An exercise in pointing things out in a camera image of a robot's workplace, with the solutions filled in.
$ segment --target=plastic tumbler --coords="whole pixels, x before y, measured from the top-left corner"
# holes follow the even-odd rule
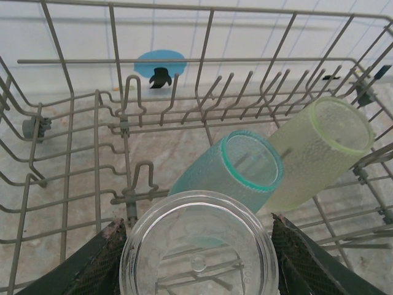
[[[204,190],[220,192],[256,213],[279,186],[282,162],[261,136],[239,130],[222,138],[177,180],[169,195]]]
[[[200,237],[221,243],[195,246]],[[119,283],[122,295],[272,295],[278,262],[268,232],[244,205],[216,192],[182,192],[133,227]]]
[[[374,143],[366,117],[334,97],[311,103],[269,137],[285,175],[266,206],[291,210],[332,184]]]

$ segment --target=textured plastic cup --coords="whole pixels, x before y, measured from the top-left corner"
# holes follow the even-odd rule
[[[221,244],[196,246],[203,238]],[[278,292],[268,232],[244,205],[208,191],[172,195],[149,209],[128,235],[119,274],[122,295]]]
[[[240,130],[201,155],[169,195],[192,190],[220,192],[256,213],[279,186],[283,173],[274,147],[261,136]]]
[[[332,184],[374,143],[367,118],[334,97],[316,100],[269,137],[285,176],[266,206],[291,210]]]

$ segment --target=gray wire rack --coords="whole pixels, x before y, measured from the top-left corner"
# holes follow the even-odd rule
[[[12,178],[8,177],[7,174],[10,170],[5,170],[4,167],[0,169],[0,178],[10,187],[22,187],[23,188],[23,199],[18,208],[7,208],[0,204],[0,210],[5,214],[19,214],[20,219],[17,227],[16,237],[13,239],[0,239],[1,245],[15,245],[14,257],[12,260],[12,267],[10,270],[10,279],[7,285],[4,286],[4,282],[1,282],[3,286],[0,286],[0,292],[7,292],[7,294],[13,294],[18,288],[31,283],[27,281],[24,283],[16,282],[18,263],[20,257],[20,250],[23,242],[32,241],[42,237],[48,237],[50,235],[60,234],[60,259],[58,263],[62,263],[66,259],[66,247],[67,247],[67,232],[73,229],[80,229],[87,226],[95,226],[96,232],[99,232],[102,228],[102,224],[109,222],[112,218],[101,217],[101,196],[103,194],[111,194],[111,204],[118,205],[124,204],[126,207],[126,217],[132,226],[137,218],[136,202],[140,200],[152,200],[155,198],[165,197],[168,190],[160,189],[154,181],[154,164],[151,159],[139,161],[134,167],[131,166],[130,157],[130,143],[129,138],[132,139],[138,133],[149,133],[169,130],[193,130],[202,128],[206,130],[206,135],[209,140],[209,144],[213,144],[213,138],[211,136],[210,128],[213,127],[224,127],[224,126],[247,126],[248,124],[269,124],[273,123],[277,128],[282,123],[289,120],[294,114],[299,112],[302,108],[307,106],[310,102],[318,99],[322,95],[333,95],[342,97],[343,99],[351,99],[352,104],[358,103],[360,100],[366,99],[374,101],[373,107],[375,111],[370,118],[371,124],[373,124],[379,116],[386,116],[393,123],[392,113],[382,104],[378,96],[373,92],[372,86],[380,78],[380,74],[376,74],[371,77],[371,73],[379,70],[381,67],[381,61],[393,48],[393,40],[390,41],[389,45],[382,51],[382,53],[375,59],[371,66],[364,68],[361,63],[364,58],[375,49],[375,45],[381,40],[382,37],[393,36],[393,30],[391,25],[393,19],[381,15],[369,15],[369,14],[349,14],[349,13],[332,13],[332,12],[316,12],[316,11],[294,11],[294,10],[278,10],[278,9],[252,9],[252,8],[232,8],[232,7],[206,7],[206,6],[186,6],[186,5],[159,5],[159,4],[137,4],[137,3],[123,3],[123,2],[98,2],[98,1],[82,1],[82,0],[8,0],[11,2],[36,2],[41,4],[42,11],[45,15],[45,19],[52,36],[53,43],[58,54],[56,60],[18,60],[21,64],[60,64],[66,83],[69,89],[69,97],[63,100],[46,103],[46,104],[32,104],[29,99],[23,94],[21,87],[17,84],[11,71],[8,69],[3,59],[0,58],[0,64],[3,68],[6,76],[0,77],[0,87],[2,88],[2,95],[0,95],[0,123],[6,124],[7,128],[14,134],[15,141],[27,144],[30,146],[30,154],[27,159],[19,158],[14,154],[13,150],[9,147],[9,143],[6,143],[0,139],[0,146],[3,150],[11,157],[15,162],[23,163],[28,165],[30,172],[26,174],[24,182],[15,182]],[[56,33],[55,25],[53,24],[48,4],[69,4],[74,6],[95,6],[105,7],[109,10],[110,24],[112,30],[113,48],[115,52],[115,59],[102,59],[102,60],[83,60],[73,59],[67,60],[64,58],[60,42]],[[208,23],[206,26],[206,33],[204,35],[203,48],[200,54],[200,58],[189,58],[185,60],[136,60],[136,59],[121,59],[119,55],[119,48],[117,45],[117,26],[115,19],[115,9],[118,7],[128,9],[163,9],[163,10],[205,10],[209,13]],[[279,42],[275,53],[272,57],[239,57],[239,58],[206,58],[206,49],[209,43],[209,35],[211,32],[212,24],[214,23],[215,12],[242,12],[242,13],[264,13],[272,15],[288,15],[289,22],[282,34],[281,41]],[[334,16],[344,20],[344,25],[337,33],[335,38],[332,39],[329,47],[325,50],[321,57],[308,57],[308,58],[297,58],[297,57],[279,57],[280,50],[282,49],[286,37],[291,31],[292,25],[295,19],[299,15],[324,17]],[[337,43],[345,38],[345,33],[348,26],[352,21],[360,18],[372,18],[386,22],[386,25],[381,29],[379,35],[375,37],[375,40],[370,44],[367,50],[360,58],[348,58],[348,57],[332,57],[330,56],[332,50],[335,48]],[[177,82],[179,76],[176,75],[173,82],[172,92],[170,97],[159,97],[149,98],[145,100],[142,97],[141,80],[138,76],[130,75],[125,80],[125,87],[123,87],[122,77],[122,65],[132,64],[135,62],[154,62],[154,63],[177,63],[187,62],[196,63],[198,65],[198,73],[195,81],[195,88],[191,96],[179,96],[177,94],[178,87]],[[286,83],[286,79],[289,74],[289,70],[285,71],[284,74],[279,72],[272,75],[273,66],[282,63],[303,63],[306,61],[315,62],[315,66],[306,70],[300,75],[299,80],[294,84],[292,89],[284,90],[283,85]],[[324,73],[327,73],[326,66],[331,62],[348,62],[352,64],[349,69],[343,69],[342,65],[335,67],[330,77],[321,84],[321,79]],[[224,86],[219,94],[216,93],[215,89],[222,80],[219,76],[211,84],[210,88],[205,94],[201,94],[201,76],[203,68],[208,63],[265,63],[267,65],[266,73],[258,87],[257,91],[246,93],[247,86],[253,75],[250,72],[244,81],[243,85],[236,92],[228,92],[230,88],[234,74],[231,73],[224,83]],[[119,95],[120,99],[114,98],[111,92],[96,90],[95,92],[86,93],[83,95],[76,95],[74,93],[74,87],[71,82],[69,73],[69,65],[71,64],[82,64],[89,65],[95,63],[106,63],[113,64],[117,70],[117,78],[119,83]],[[339,80],[339,83],[335,83],[333,80],[335,75],[339,71],[345,70],[344,77]],[[136,98],[131,98],[133,95],[130,91],[131,81],[136,83]],[[278,97],[285,97],[284,100],[279,100]],[[244,105],[242,104],[243,98],[252,99],[252,102]],[[76,104],[79,101],[93,99],[94,105],[89,108],[76,108]],[[225,104],[226,101],[232,99],[232,103]],[[174,104],[177,101],[196,101],[196,106],[186,110],[174,109]],[[147,102],[167,102],[168,106],[165,109],[149,110],[146,107]],[[59,104],[69,103],[69,111],[67,113],[58,114],[52,117],[45,117],[42,115],[43,108],[49,108],[57,106]],[[107,110],[105,113],[105,119],[103,121],[103,113],[99,110]],[[12,118],[9,115],[11,111],[16,111],[19,116],[25,117],[23,123],[23,134],[18,131],[18,127],[12,122]],[[74,115],[84,114],[87,112],[94,112],[94,123],[93,125],[87,125],[84,127],[74,126]],[[171,115],[176,115],[177,119],[169,119]],[[56,132],[56,130],[49,130],[51,125],[55,125],[55,122],[61,119],[68,118],[68,129],[64,132]],[[113,138],[121,143],[122,150],[117,149],[112,143],[102,142],[99,131],[110,130]],[[85,145],[82,147],[74,148],[72,146],[72,136],[78,132],[91,130],[93,132],[94,143]],[[387,130],[383,130],[380,134],[376,135],[376,145],[372,149],[369,155],[366,155],[360,160],[354,167],[353,171],[358,177],[356,181],[347,181],[344,183],[334,184],[329,187],[346,187],[354,184],[364,185],[369,188],[370,198],[375,198],[378,202],[378,207],[359,211],[351,214],[341,214],[334,218],[328,218],[323,211],[322,205],[320,204],[317,197],[314,198],[316,208],[318,209],[322,220],[316,222],[309,222],[306,224],[299,225],[299,228],[306,229],[321,224],[325,224],[330,236],[323,240],[317,241],[320,245],[325,245],[326,250],[338,250],[343,262],[351,269],[352,265],[344,252],[345,248],[386,248],[386,244],[362,244],[362,242],[375,240],[377,238],[393,237],[393,214],[391,208],[393,205],[387,205],[384,203],[383,198],[379,195],[377,190],[373,186],[374,181],[382,179],[393,179],[393,174],[386,162],[393,157],[393,143],[385,144],[381,146],[381,140],[387,138],[389,132],[393,130],[393,124]],[[46,155],[44,157],[36,156],[36,148],[38,144],[50,144],[50,140],[59,136],[66,136],[66,149],[62,152],[56,152],[53,154]],[[101,164],[99,150],[102,147],[108,147],[113,154],[122,155],[125,162],[125,170],[118,171],[114,165]],[[73,170],[71,165],[71,156],[84,151],[94,151],[94,163],[92,167],[86,167],[81,170]],[[50,165],[50,162],[59,157],[65,157],[65,171],[59,172],[57,175],[45,175],[41,172],[37,165],[40,162],[44,162],[46,165]],[[369,165],[380,165],[384,171],[384,176],[367,175],[365,167]],[[144,193],[136,193],[138,188],[138,179],[141,172],[141,168],[147,166],[149,170],[149,187],[150,190]],[[113,178],[125,178],[126,181],[122,187],[121,193],[115,189],[103,189],[100,186],[100,180],[102,180],[101,174],[103,171],[110,170],[112,172],[111,177]],[[81,194],[76,196],[70,196],[69,180],[72,176],[83,177],[84,174],[93,172],[94,173],[94,189],[87,194]],[[28,199],[30,196],[30,189],[32,186],[40,186],[42,189],[51,186],[55,181],[62,179],[64,181],[64,192],[63,198],[54,202],[47,202],[38,206],[28,206]],[[68,208],[69,203],[94,197],[95,202],[95,220],[85,223],[69,226],[68,221]],[[61,227],[56,230],[42,231],[36,235],[24,235],[26,213],[31,211],[40,210],[43,208],[49,208],[55,205],[62,205],[63,211],[61,218]],[[381,219],[384,221],[384,225],[378,227],[370,227],[362,230],[357,230],[348,234],[337,235],[331,226],[332,222],[344,221],[358,216],[365,216],[366,214],[378,212],[381,215]],[[195,249],[191,251],[196,253],[201,251]],[[186,253],[178,253],[171,256],[170,258],[178,257],[181,254],[190,254],[190,251]],[[239,261],[232,261],[231,264],[226,263],[224,266],[238,266],[231,271],[242,271]],[[195,278],[190,277],[191,281],[188,283],[195,282]]]

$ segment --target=dishwasher rack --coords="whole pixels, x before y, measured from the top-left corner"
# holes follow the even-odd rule
[[[66,249],[68,244],[68,231],[74,229],[80,229],[87,226],[95,226],[96,232],[99,232],[103,227],[102,224],[108,223],[112,220],[111,217],[103,218],[101,216],[101,196],[109,194],[112,196],[111,204],[118,205],[123,204],[126,208],[126,217],[129,225],[132,226],[137,218],[136,202],[141,200],[153,200],[160,197],[165,197],[168,193],[167,189],[160,189],[155,183],[155,172],[154,172],[154,159],[141,159],[137,164],[131,166],[132,153],[132,140],[133,137],[141,133],[150,132],[162,132],[171,130],[196,130],[204,129],[209,144],[214,143],[214,139],[211,135],[211,128],[213,127],[226,127],[226,126],[237,126],[247,128],[249,124],[273,124],[276,128],[279,128],[281,124],[289,120],[294,114],[298,113],[302,108],[307,106],[310,102],[320,98],[321,96],[333,95],[340,97],[345,100],[349,100],[352,104],[365,103],[369,104],[364,109],[371,108],[371,115],[369,115],[369,121],[373,124],[381,116],[385,116],[390,121],[390,127],[381,130],[376,134],[376,143],[369,155],[366,155],[361,159],[352,170],[355,173],[357,179],[355,181],[341,182],[334,184],[328,189],[335,187],[346,187],[352,185],[363,185],[368,188],[368,194],[370,198],[375,198],[378,202],[378,206],[371,210],[359,211],[351,214],[340,214],[336,217],[329,218],[319,202],[317,197],[313,198],[314,204],[318,212],[320,213],[321,220],[316,222],[308,222],[305,224],[297,224],[301,229],[306,229],[321,224],[325,224],[329,231],[330,237],[317,241],[318,244],[324,245],[326,250],[338,250],[339,257],[342,262],[347,265],[350,269],[352,268],[346,253],[345,248],[386,248],[386,244],[363,244],[362,242],[375,240],[378,238],[393,237],[393,214],[391,208],[393,203],[386,204],[383,198],[379,195],[379,192],[375,189],[373,183],[375,181],[389,179],[393,180],[393,174],[387,165],[387,161],[393,157],[393,143],[384,142],[389,137],[389,132],[393,130],[393,115],[387,107],[381,102],[378,96],[374,93],[372,86],[382,76],[381,73],[371,77],[371,73],[380,69],[381,61],[393,48],[393,40],[389,41],[389,45],[384,49],[381,55],[376,58],[371,66],[364,68],[361,64],[363,59],[375,49],[375,45],[385,36],[393,36],[393,30],[391,25],[393,20],[389,17],[380,15],[366,15],[366,14],[349,14],[349,13],[333,13],[333,12],[316,12],[316,11],[295,11],[295,10],[278,10],[278,9],[249,9],[249,8],[231,8],[231,7],[205,7],[205,6],[186,6],[186,5],[161,5],[161,4],[136,4],[136,3],[124,3],[124,2],[99,2],[99,1],[83,1],[83,0],[9,0],[10,2],[37,2],[41,4],[42,11],[45,15],[47,26],[50,30],[50,34],[53,39],[53,43],[58,54],[57,60],[19,60],[19,63],[25,64],[60,64],[69,89],[69,97],[63,100],[53,103],[39,103],[32,104],[29,99],[23,94],[23,86],[19,86],[17,81],[14,79],[11,70],[6,66],[4,60],[0,58],[1,68],[4,70],[6,76],[0,77],[0,87],[2,89],[2,95],[0,95],[0,123],[2,126],[6,126],[9,132],[13,133],[14,141],[18,144],[26,144],[26,148],[30,147],[30,153],[28,158],[21,158],[13,149],[10,147],[12,143],[3,141],[0,138],[0,146],[2,152],[8,154],[13,161],[22,163],[25,167],[28,167],[30,172],[26,173],[25,181],[18,182],[14,181],[12,177],[8,176],[9,172],[12,172],[12,168],[0,167],[0,178],[9,187],[20,187],[23,188],[23,198],[21,204],[17,208],[8,208],[1,204],[0,199],[0,210],[2,214],[17,215],[19,216],[18,226],[15,238],[13,239],[0,239],[0,244],[4,245],[15,245],[14,256],[12,259],[12,266],[10,268],[10,279],[7,285],[1,282],[0,293],[7,292],[7,294],[13,294],[14,290],[23,288],[24,286],[31,283],[31,281],[24,281],[23,283],[16,283],[16,277],[18,273],[18,263],[20,258],[21,246],[24,242],[33,241],[43,237],[60,234],[60,259],[58,263],[62,263],[66,259]],[[75,6],[98,6],[105,7],[109,11],[110,25],[112,30],[112,41],[115,52],[114,60],[67,60],[63,56],[63,51],[58,40],[55,25],[53,24],[48,4],[69,4]],[[153,98],[142,97],[142,86],[141,79],[137,75],[129,75],[123,83],[122,77],[122,65],[125,63],[140,62],[135,59],[121,59],[119,56],[119,49],[117,45],[117,34],[116,34],[116,19],[115,9],[117,7],[128,8],[128,9],[163,9],[163,10],[195,10],[195,11],[207,11],[209,13],[208,23],[206,26],[206,32],[204,35],[203,48],[200,54],[200,58],[185,59],[185,60],[154,60],[155,63],[177,63],[177,62],[189,62],[197,63],[198,74],[196,77],[195,87],[191,95],[179,95],[178,79],[179,75],[175,75],[172,91],[170,96],[161,96]],[[215,12],[242,12],[242,13],[265,13],[272,15],[284,14],[288,15],[289,22],[282,34],[279,45],[277,46],[275,53],[272,57],[247,57],[247,58],[205,58],[206,50],[209,44],[209,34],[211,32],[212,24],[214,23]],[[309,57],[309,58],[297,58],[297,57],[279,57],[280,50],[282,49],[288,33],[291,31],[291,27],[294,24],[295,19],[299,15],[312,15],[315,17],[334,16],[340,17],[344,21],[344,25],[337,33],[335,38],[332,39],[329,47],[325,50],[322,57]],[[331,57],[330,54],[335,48],[337,43],[344,38],[345,32],[352,21],[359,18],[372,18],[383,20],[386,22],[386,26],[381,30],[380,34],[376,36],[375,40],[371,43],[368,49],[360,58],[348,58],[348,57]],[[315,62],[313,68],[304,71],[296,83],[291,87],[290,90],[286,90],[285,84],[286,79],[289,75],[290,70],[287,69],[284,73],[278,72],[275,76],[272,76],[274,65],[283,63],[302,63],[302,62]],[[338,65],[332,73],[328,73],[326,70],[326,64],[329,62],[349,62],[352,66],[346,70],[345,75],[335,81],[335,76],[338,73],[342,73],[343,67]],[[227,91],[231,89],[231,82],[234,74],[231,73],[224,85],[221,80],[223,77],[219,76],[215,81],[205,90],[202,90],[201,77],[203,75],[203,68],[208,63],[219,62],[219,63],[242,63],[242,62],[254,62],[254,63],[266,63],[266,73],[257,89],[254,92],[247,92],[247,86],[250,83],[253,72],[250,71],[247,78],[236,91]],[[76,95],[72,84],[71,75],[68,70],[70,64],[81,64],[89,65],[94,63],[108,63],[116,66],[117,77],[119,83],[119,92],[115,94],[107,90],[95,90],[95,92],[86,93],[83,95]],[[321,81],[324,74],[331,74],[327,76],[324,81]],[[132,90],[131,83],[136,83],[136,90]],[[92,102],[92,105],[88,105],[86,108],[78,108],[78,104],[81,101]],[[149,103],[166,103],[166,107],[162,109],[147,107]],[[195,106],[187,107],[187,109],[176,109],[174,106],[176,103],[190,102],[194,103]],[[66,113],[55,114],[52,117],[43,115],[43,109],[53,108],[61,104],[69,104],[69,111]],[[93,124],[85,125],[83,127],[74,126],[74,117],[76,115],[83,115],[89,112],[93,112]],[[23,117],[24,121],[22,126],[19,126],[21,122],[15,124],[13,121],[13,114],[17,114],[18,117]],[[55,129],[56,125],[61,125],[62,120],[68,122],[67,130],[63,132],[57,132]],[[72,136],[78,132],[90,130],[93,134],[93,144],[88,144],[79,147],[72,146]],[[122,147],[119,149],[111,142],[102,142],[100,132],[103,130],[109,130],[111,137],[119,143]],[[60,152],[54,152],[52,154],[38,157],[36,155],[36,149],[39,145],[48,144],[50,141],[60,136],[66,136],[65,149]],[[115,165],[102,164],[100,158],[100,149],[109,148],[111,153],[114,155],[120,155],[123,157],[125,163],[125,169],[119,171]],[[72,168],[71,157],[78,154],[83,154],[85,151],[94,152],[94,161],[91,167],[85,167],[83,169],[75,170]],[[58,172],[56,175],[48,175],[45,171],[42,171],[42,167],[39,167],[40,162],[44,162],[45,165],[50,165],[51,161],[65,157],[64,167],[65,170]],[[378,165],[383,169],[383,176],[376,176],[370,173],[373,170],[367,170],[368,167],[374,167]],[[150,190],[136,193],[138,189],[138,179],[141,173],[142,167],[148,168],[148,183]],[[125,179],[121,193],[117,190],[103,189],[101,183],[103,182],[103,172],[110,171],[111,177]],[[86,173],[94,173],[94,178],[91,179],[94,186],[93,190],[86,194],[73,195],[71,196],[70,191],[70,177],[80,176],[84,177]],[[40,205],[31,206],[28,205],[29,199],[33,196],[30,193],[31,188],[34,186],[40,186],[43,190],[48,189],[53,183],[58,180],[64,182],[63,186],[63,197],[53,202],[44,202]],[[91,204],[95,207],[95,220],[84,222],[80,224],[69,225],[68,210],[69,204],[76,200],[81,200],[89,197],[94,197],[95,201]],[[25,235],[25,219],[26,214],[32,211],[38,211],[43,208],[50,208],[55,205],[62,206],[62,215],[59,216],[61,219],[61,227],[56,230],[42,231],[36,235]],[[331,223],[336,221],[350,220],[351,218],[363,216],[372,213],[379,213],[383,220],[383,225],[370,226],[370,228],[357,230],[348,234],[337,235],[333,230]]]

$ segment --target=wire rack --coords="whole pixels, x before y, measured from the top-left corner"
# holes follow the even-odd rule
[[[166,132],[183,132],[185,130],[197,134],[196,137],[186,138],[193,144],[191,162],[196,159],[208,146],[216,141],[217,132],[212,130],[224,130],[229,128],[249,128],[259,126],[267,128],[263,131],[271,133],[281,124],[289,120],[293,115],[301,111],[310,102],[326,95],[333,95],[349,101],[352,104],[362,104],[361,108],[366,113],[376,133],[376,143],[369,155],[361,159],[349,172],[349,176],[340,179],[327,189],[341,189],[346,187],[360,187],[366,199],[372,200],[376,205],[367,210],[337,210],[336,214],[328,214],[319,197],[314,197],[312,205],[317,210],[319,218],[313,222],[298,222],[299,228],[313,229],[321,225],[329,236],[319,239],[317,242],[326,250],[337,251],[337,258],[347,267],[353,269],[348,259],[346,249],[386,249],[386,243],[365,244],[364,242],[379,238],[393,237],[393,214],[392,203],[386,203],[376,187],[378,181],[393,180],[392,172],[387,162],[393,157],[393,143],[390,142],[391,130],[393,129],[393,115],[374,93],[372,86],[380,79],[386,68],[382,68],[381,61],[393,48],[393,40],[388,42],[382,52],[373,63],[364,68],[361,64],[375,47],[380,45],[383,38],[391,38],[392,19],[380,15],[330,13],[316,11],[294,11],[276,9],[249,9],[230,7],[205,7],[184,5],[159,5],[159,4],[135,4],[122,2],[97,2],[80,0],[11,0],[11,2],[36,2],[41,5],[50,35],[58,54],[54,60],[18,60],[24,64],[60,64],[69,89],[69,97],[53,103],[33,104],[24,95],[22,88],[14,79],[10,69],[0,58],[0,64],[4,75],[0,77],[0,146],[2,155],[9,161],[7,166],[0,167],[2,179],[2,191],[5,189],[10,194],[19,195],[14,203],[5,205],[0,203],[3,221],[7,220],[7,227],[12,230],[4,230],[1,235],[9,238],[0,239],[4,252],[13,253],[9,260],[9,281],[2,281],[0,293],[13,294],[18,288],[23,288],[32,282],[23,276],[23,264],[21,263],[21,250],[24,245],[32,249],[31,255],[39,255],[40,245],[38,242],[49,237],[56,238],[55,262],[48,266],[48,271],[62,263],[73,251],[83,245],[81,242],[74,243],[78,238],[72,236],[77,229],[87,229],[85,235],[90,236],[99,232],[103,225],[107,224],[114,216],[120,215],[127,218],[132,226],[142,214],[137,208],[137,203],[144,206],[153,199],[165,197],[175,179],[164,179],[164,188],[158,185],[157,161],[160,156],[161,143],[156,145],[146,144],[143,148],[151,149],[152,155],[157,158],[140,159],[136,156],[135,144],[145,134],[168,134]],[[62,47],[53,24],[48,4],[73,6],[104,7],[109,11],[110,26],[112,32],[112,46],[115,53],[114,59],[83,60],[64,58]],[[156,9],[156,10],[192,10],[205,11],[209,14],[204,34],[204,42],[200,58],[188,58],[185,60],[144,60],[146,63],[179,63],[187,62],[197,65],[196,81],[191,89],[178,86],[179,75],[175,75],[173,86],[169,95],[157,92],[158,95],[145,93],[139,76],[129,75],[123,80],[122,66],[140,62],[136,59],[122,59],[119,55],[117,25],[115,10],[127,9]],[[272,14],[286,15],[289,18],[286,27],[282,31],[281,38],[272,56],[270,57],[239,57],[239,58],[208,58],[206,51],[214,15],[217,12],[239,12],[244,14]],[[326,17],[332,16],[342,19],[343,25],[330,41],[321,57],[279,57],[286,38],[291,32],[292,26],[299,16]],[[384,22],[379,34],[376,34],[372,43],[359,58],[332,56],[335,46],[345,41],[346,32],[352,22],[359,19],[371,18]],[[276,65],[284,68],[284,64],[301,65],[312,62],[313,65],[298,75],[298,79],[289,81],[290,70],[275,72]],[[91,64],[107,63],[116,68],[119,91],[95,90],[94,92],[76,94],[69,67],[71,64],[90,66]],[[264,75],[253,87],[251,79],[253,72],[250,71],[242,83],[233,82],[234,74],[228,77],[218,76],[208,86],[201,83],[204,68],[211,63],[232,65],[235,63],[260,63],[264,66]],[[343,74],[340,80],[335,76]],[[379,122],[383,120],[388,127],[381,128]],[[19,153],[27,153],[26,157],[20,157]],[[182,158],[172,155],[175,160],[187,161],[187,155]],[[178,168],[178,176],[184,168]],[[168,167],[159,169],[160,175],[168,173]],[[17,179],[21,173],[24,179]],[[84,187],[85,192],[75,190],[76,183]],[[91,220],[81,221],[70,218],[73,212],[73,204],[86,201],[87,208],[94,208]],[[56,212],[56,222],[59,224],[55,229],[49,229],[41,223],[45,219],[46,212]],[[26,223],[31,213],[37,213],[35,221],[38,230],[30,230]],[[332,226],[333,222],[354,223],[356,218],[365,218],[373,214],[380,221],[379,224],[370,224],[367,228],[356,229],[344,234],[338,234]],[[201,251],[195,249],[184,253],[177,253],[166,259],[173,259],[181,254],[190,254]],[[224,265],[214,265],[214,269],[232,267],[231,272],[242,272],[242,265],[238,260],[233,260]],[[38,278],[43,273],[37,271]],[[184,278],[190,279],[187,284],[200,280],[189,274]],[[168,294],[168,286],[161,286]]]

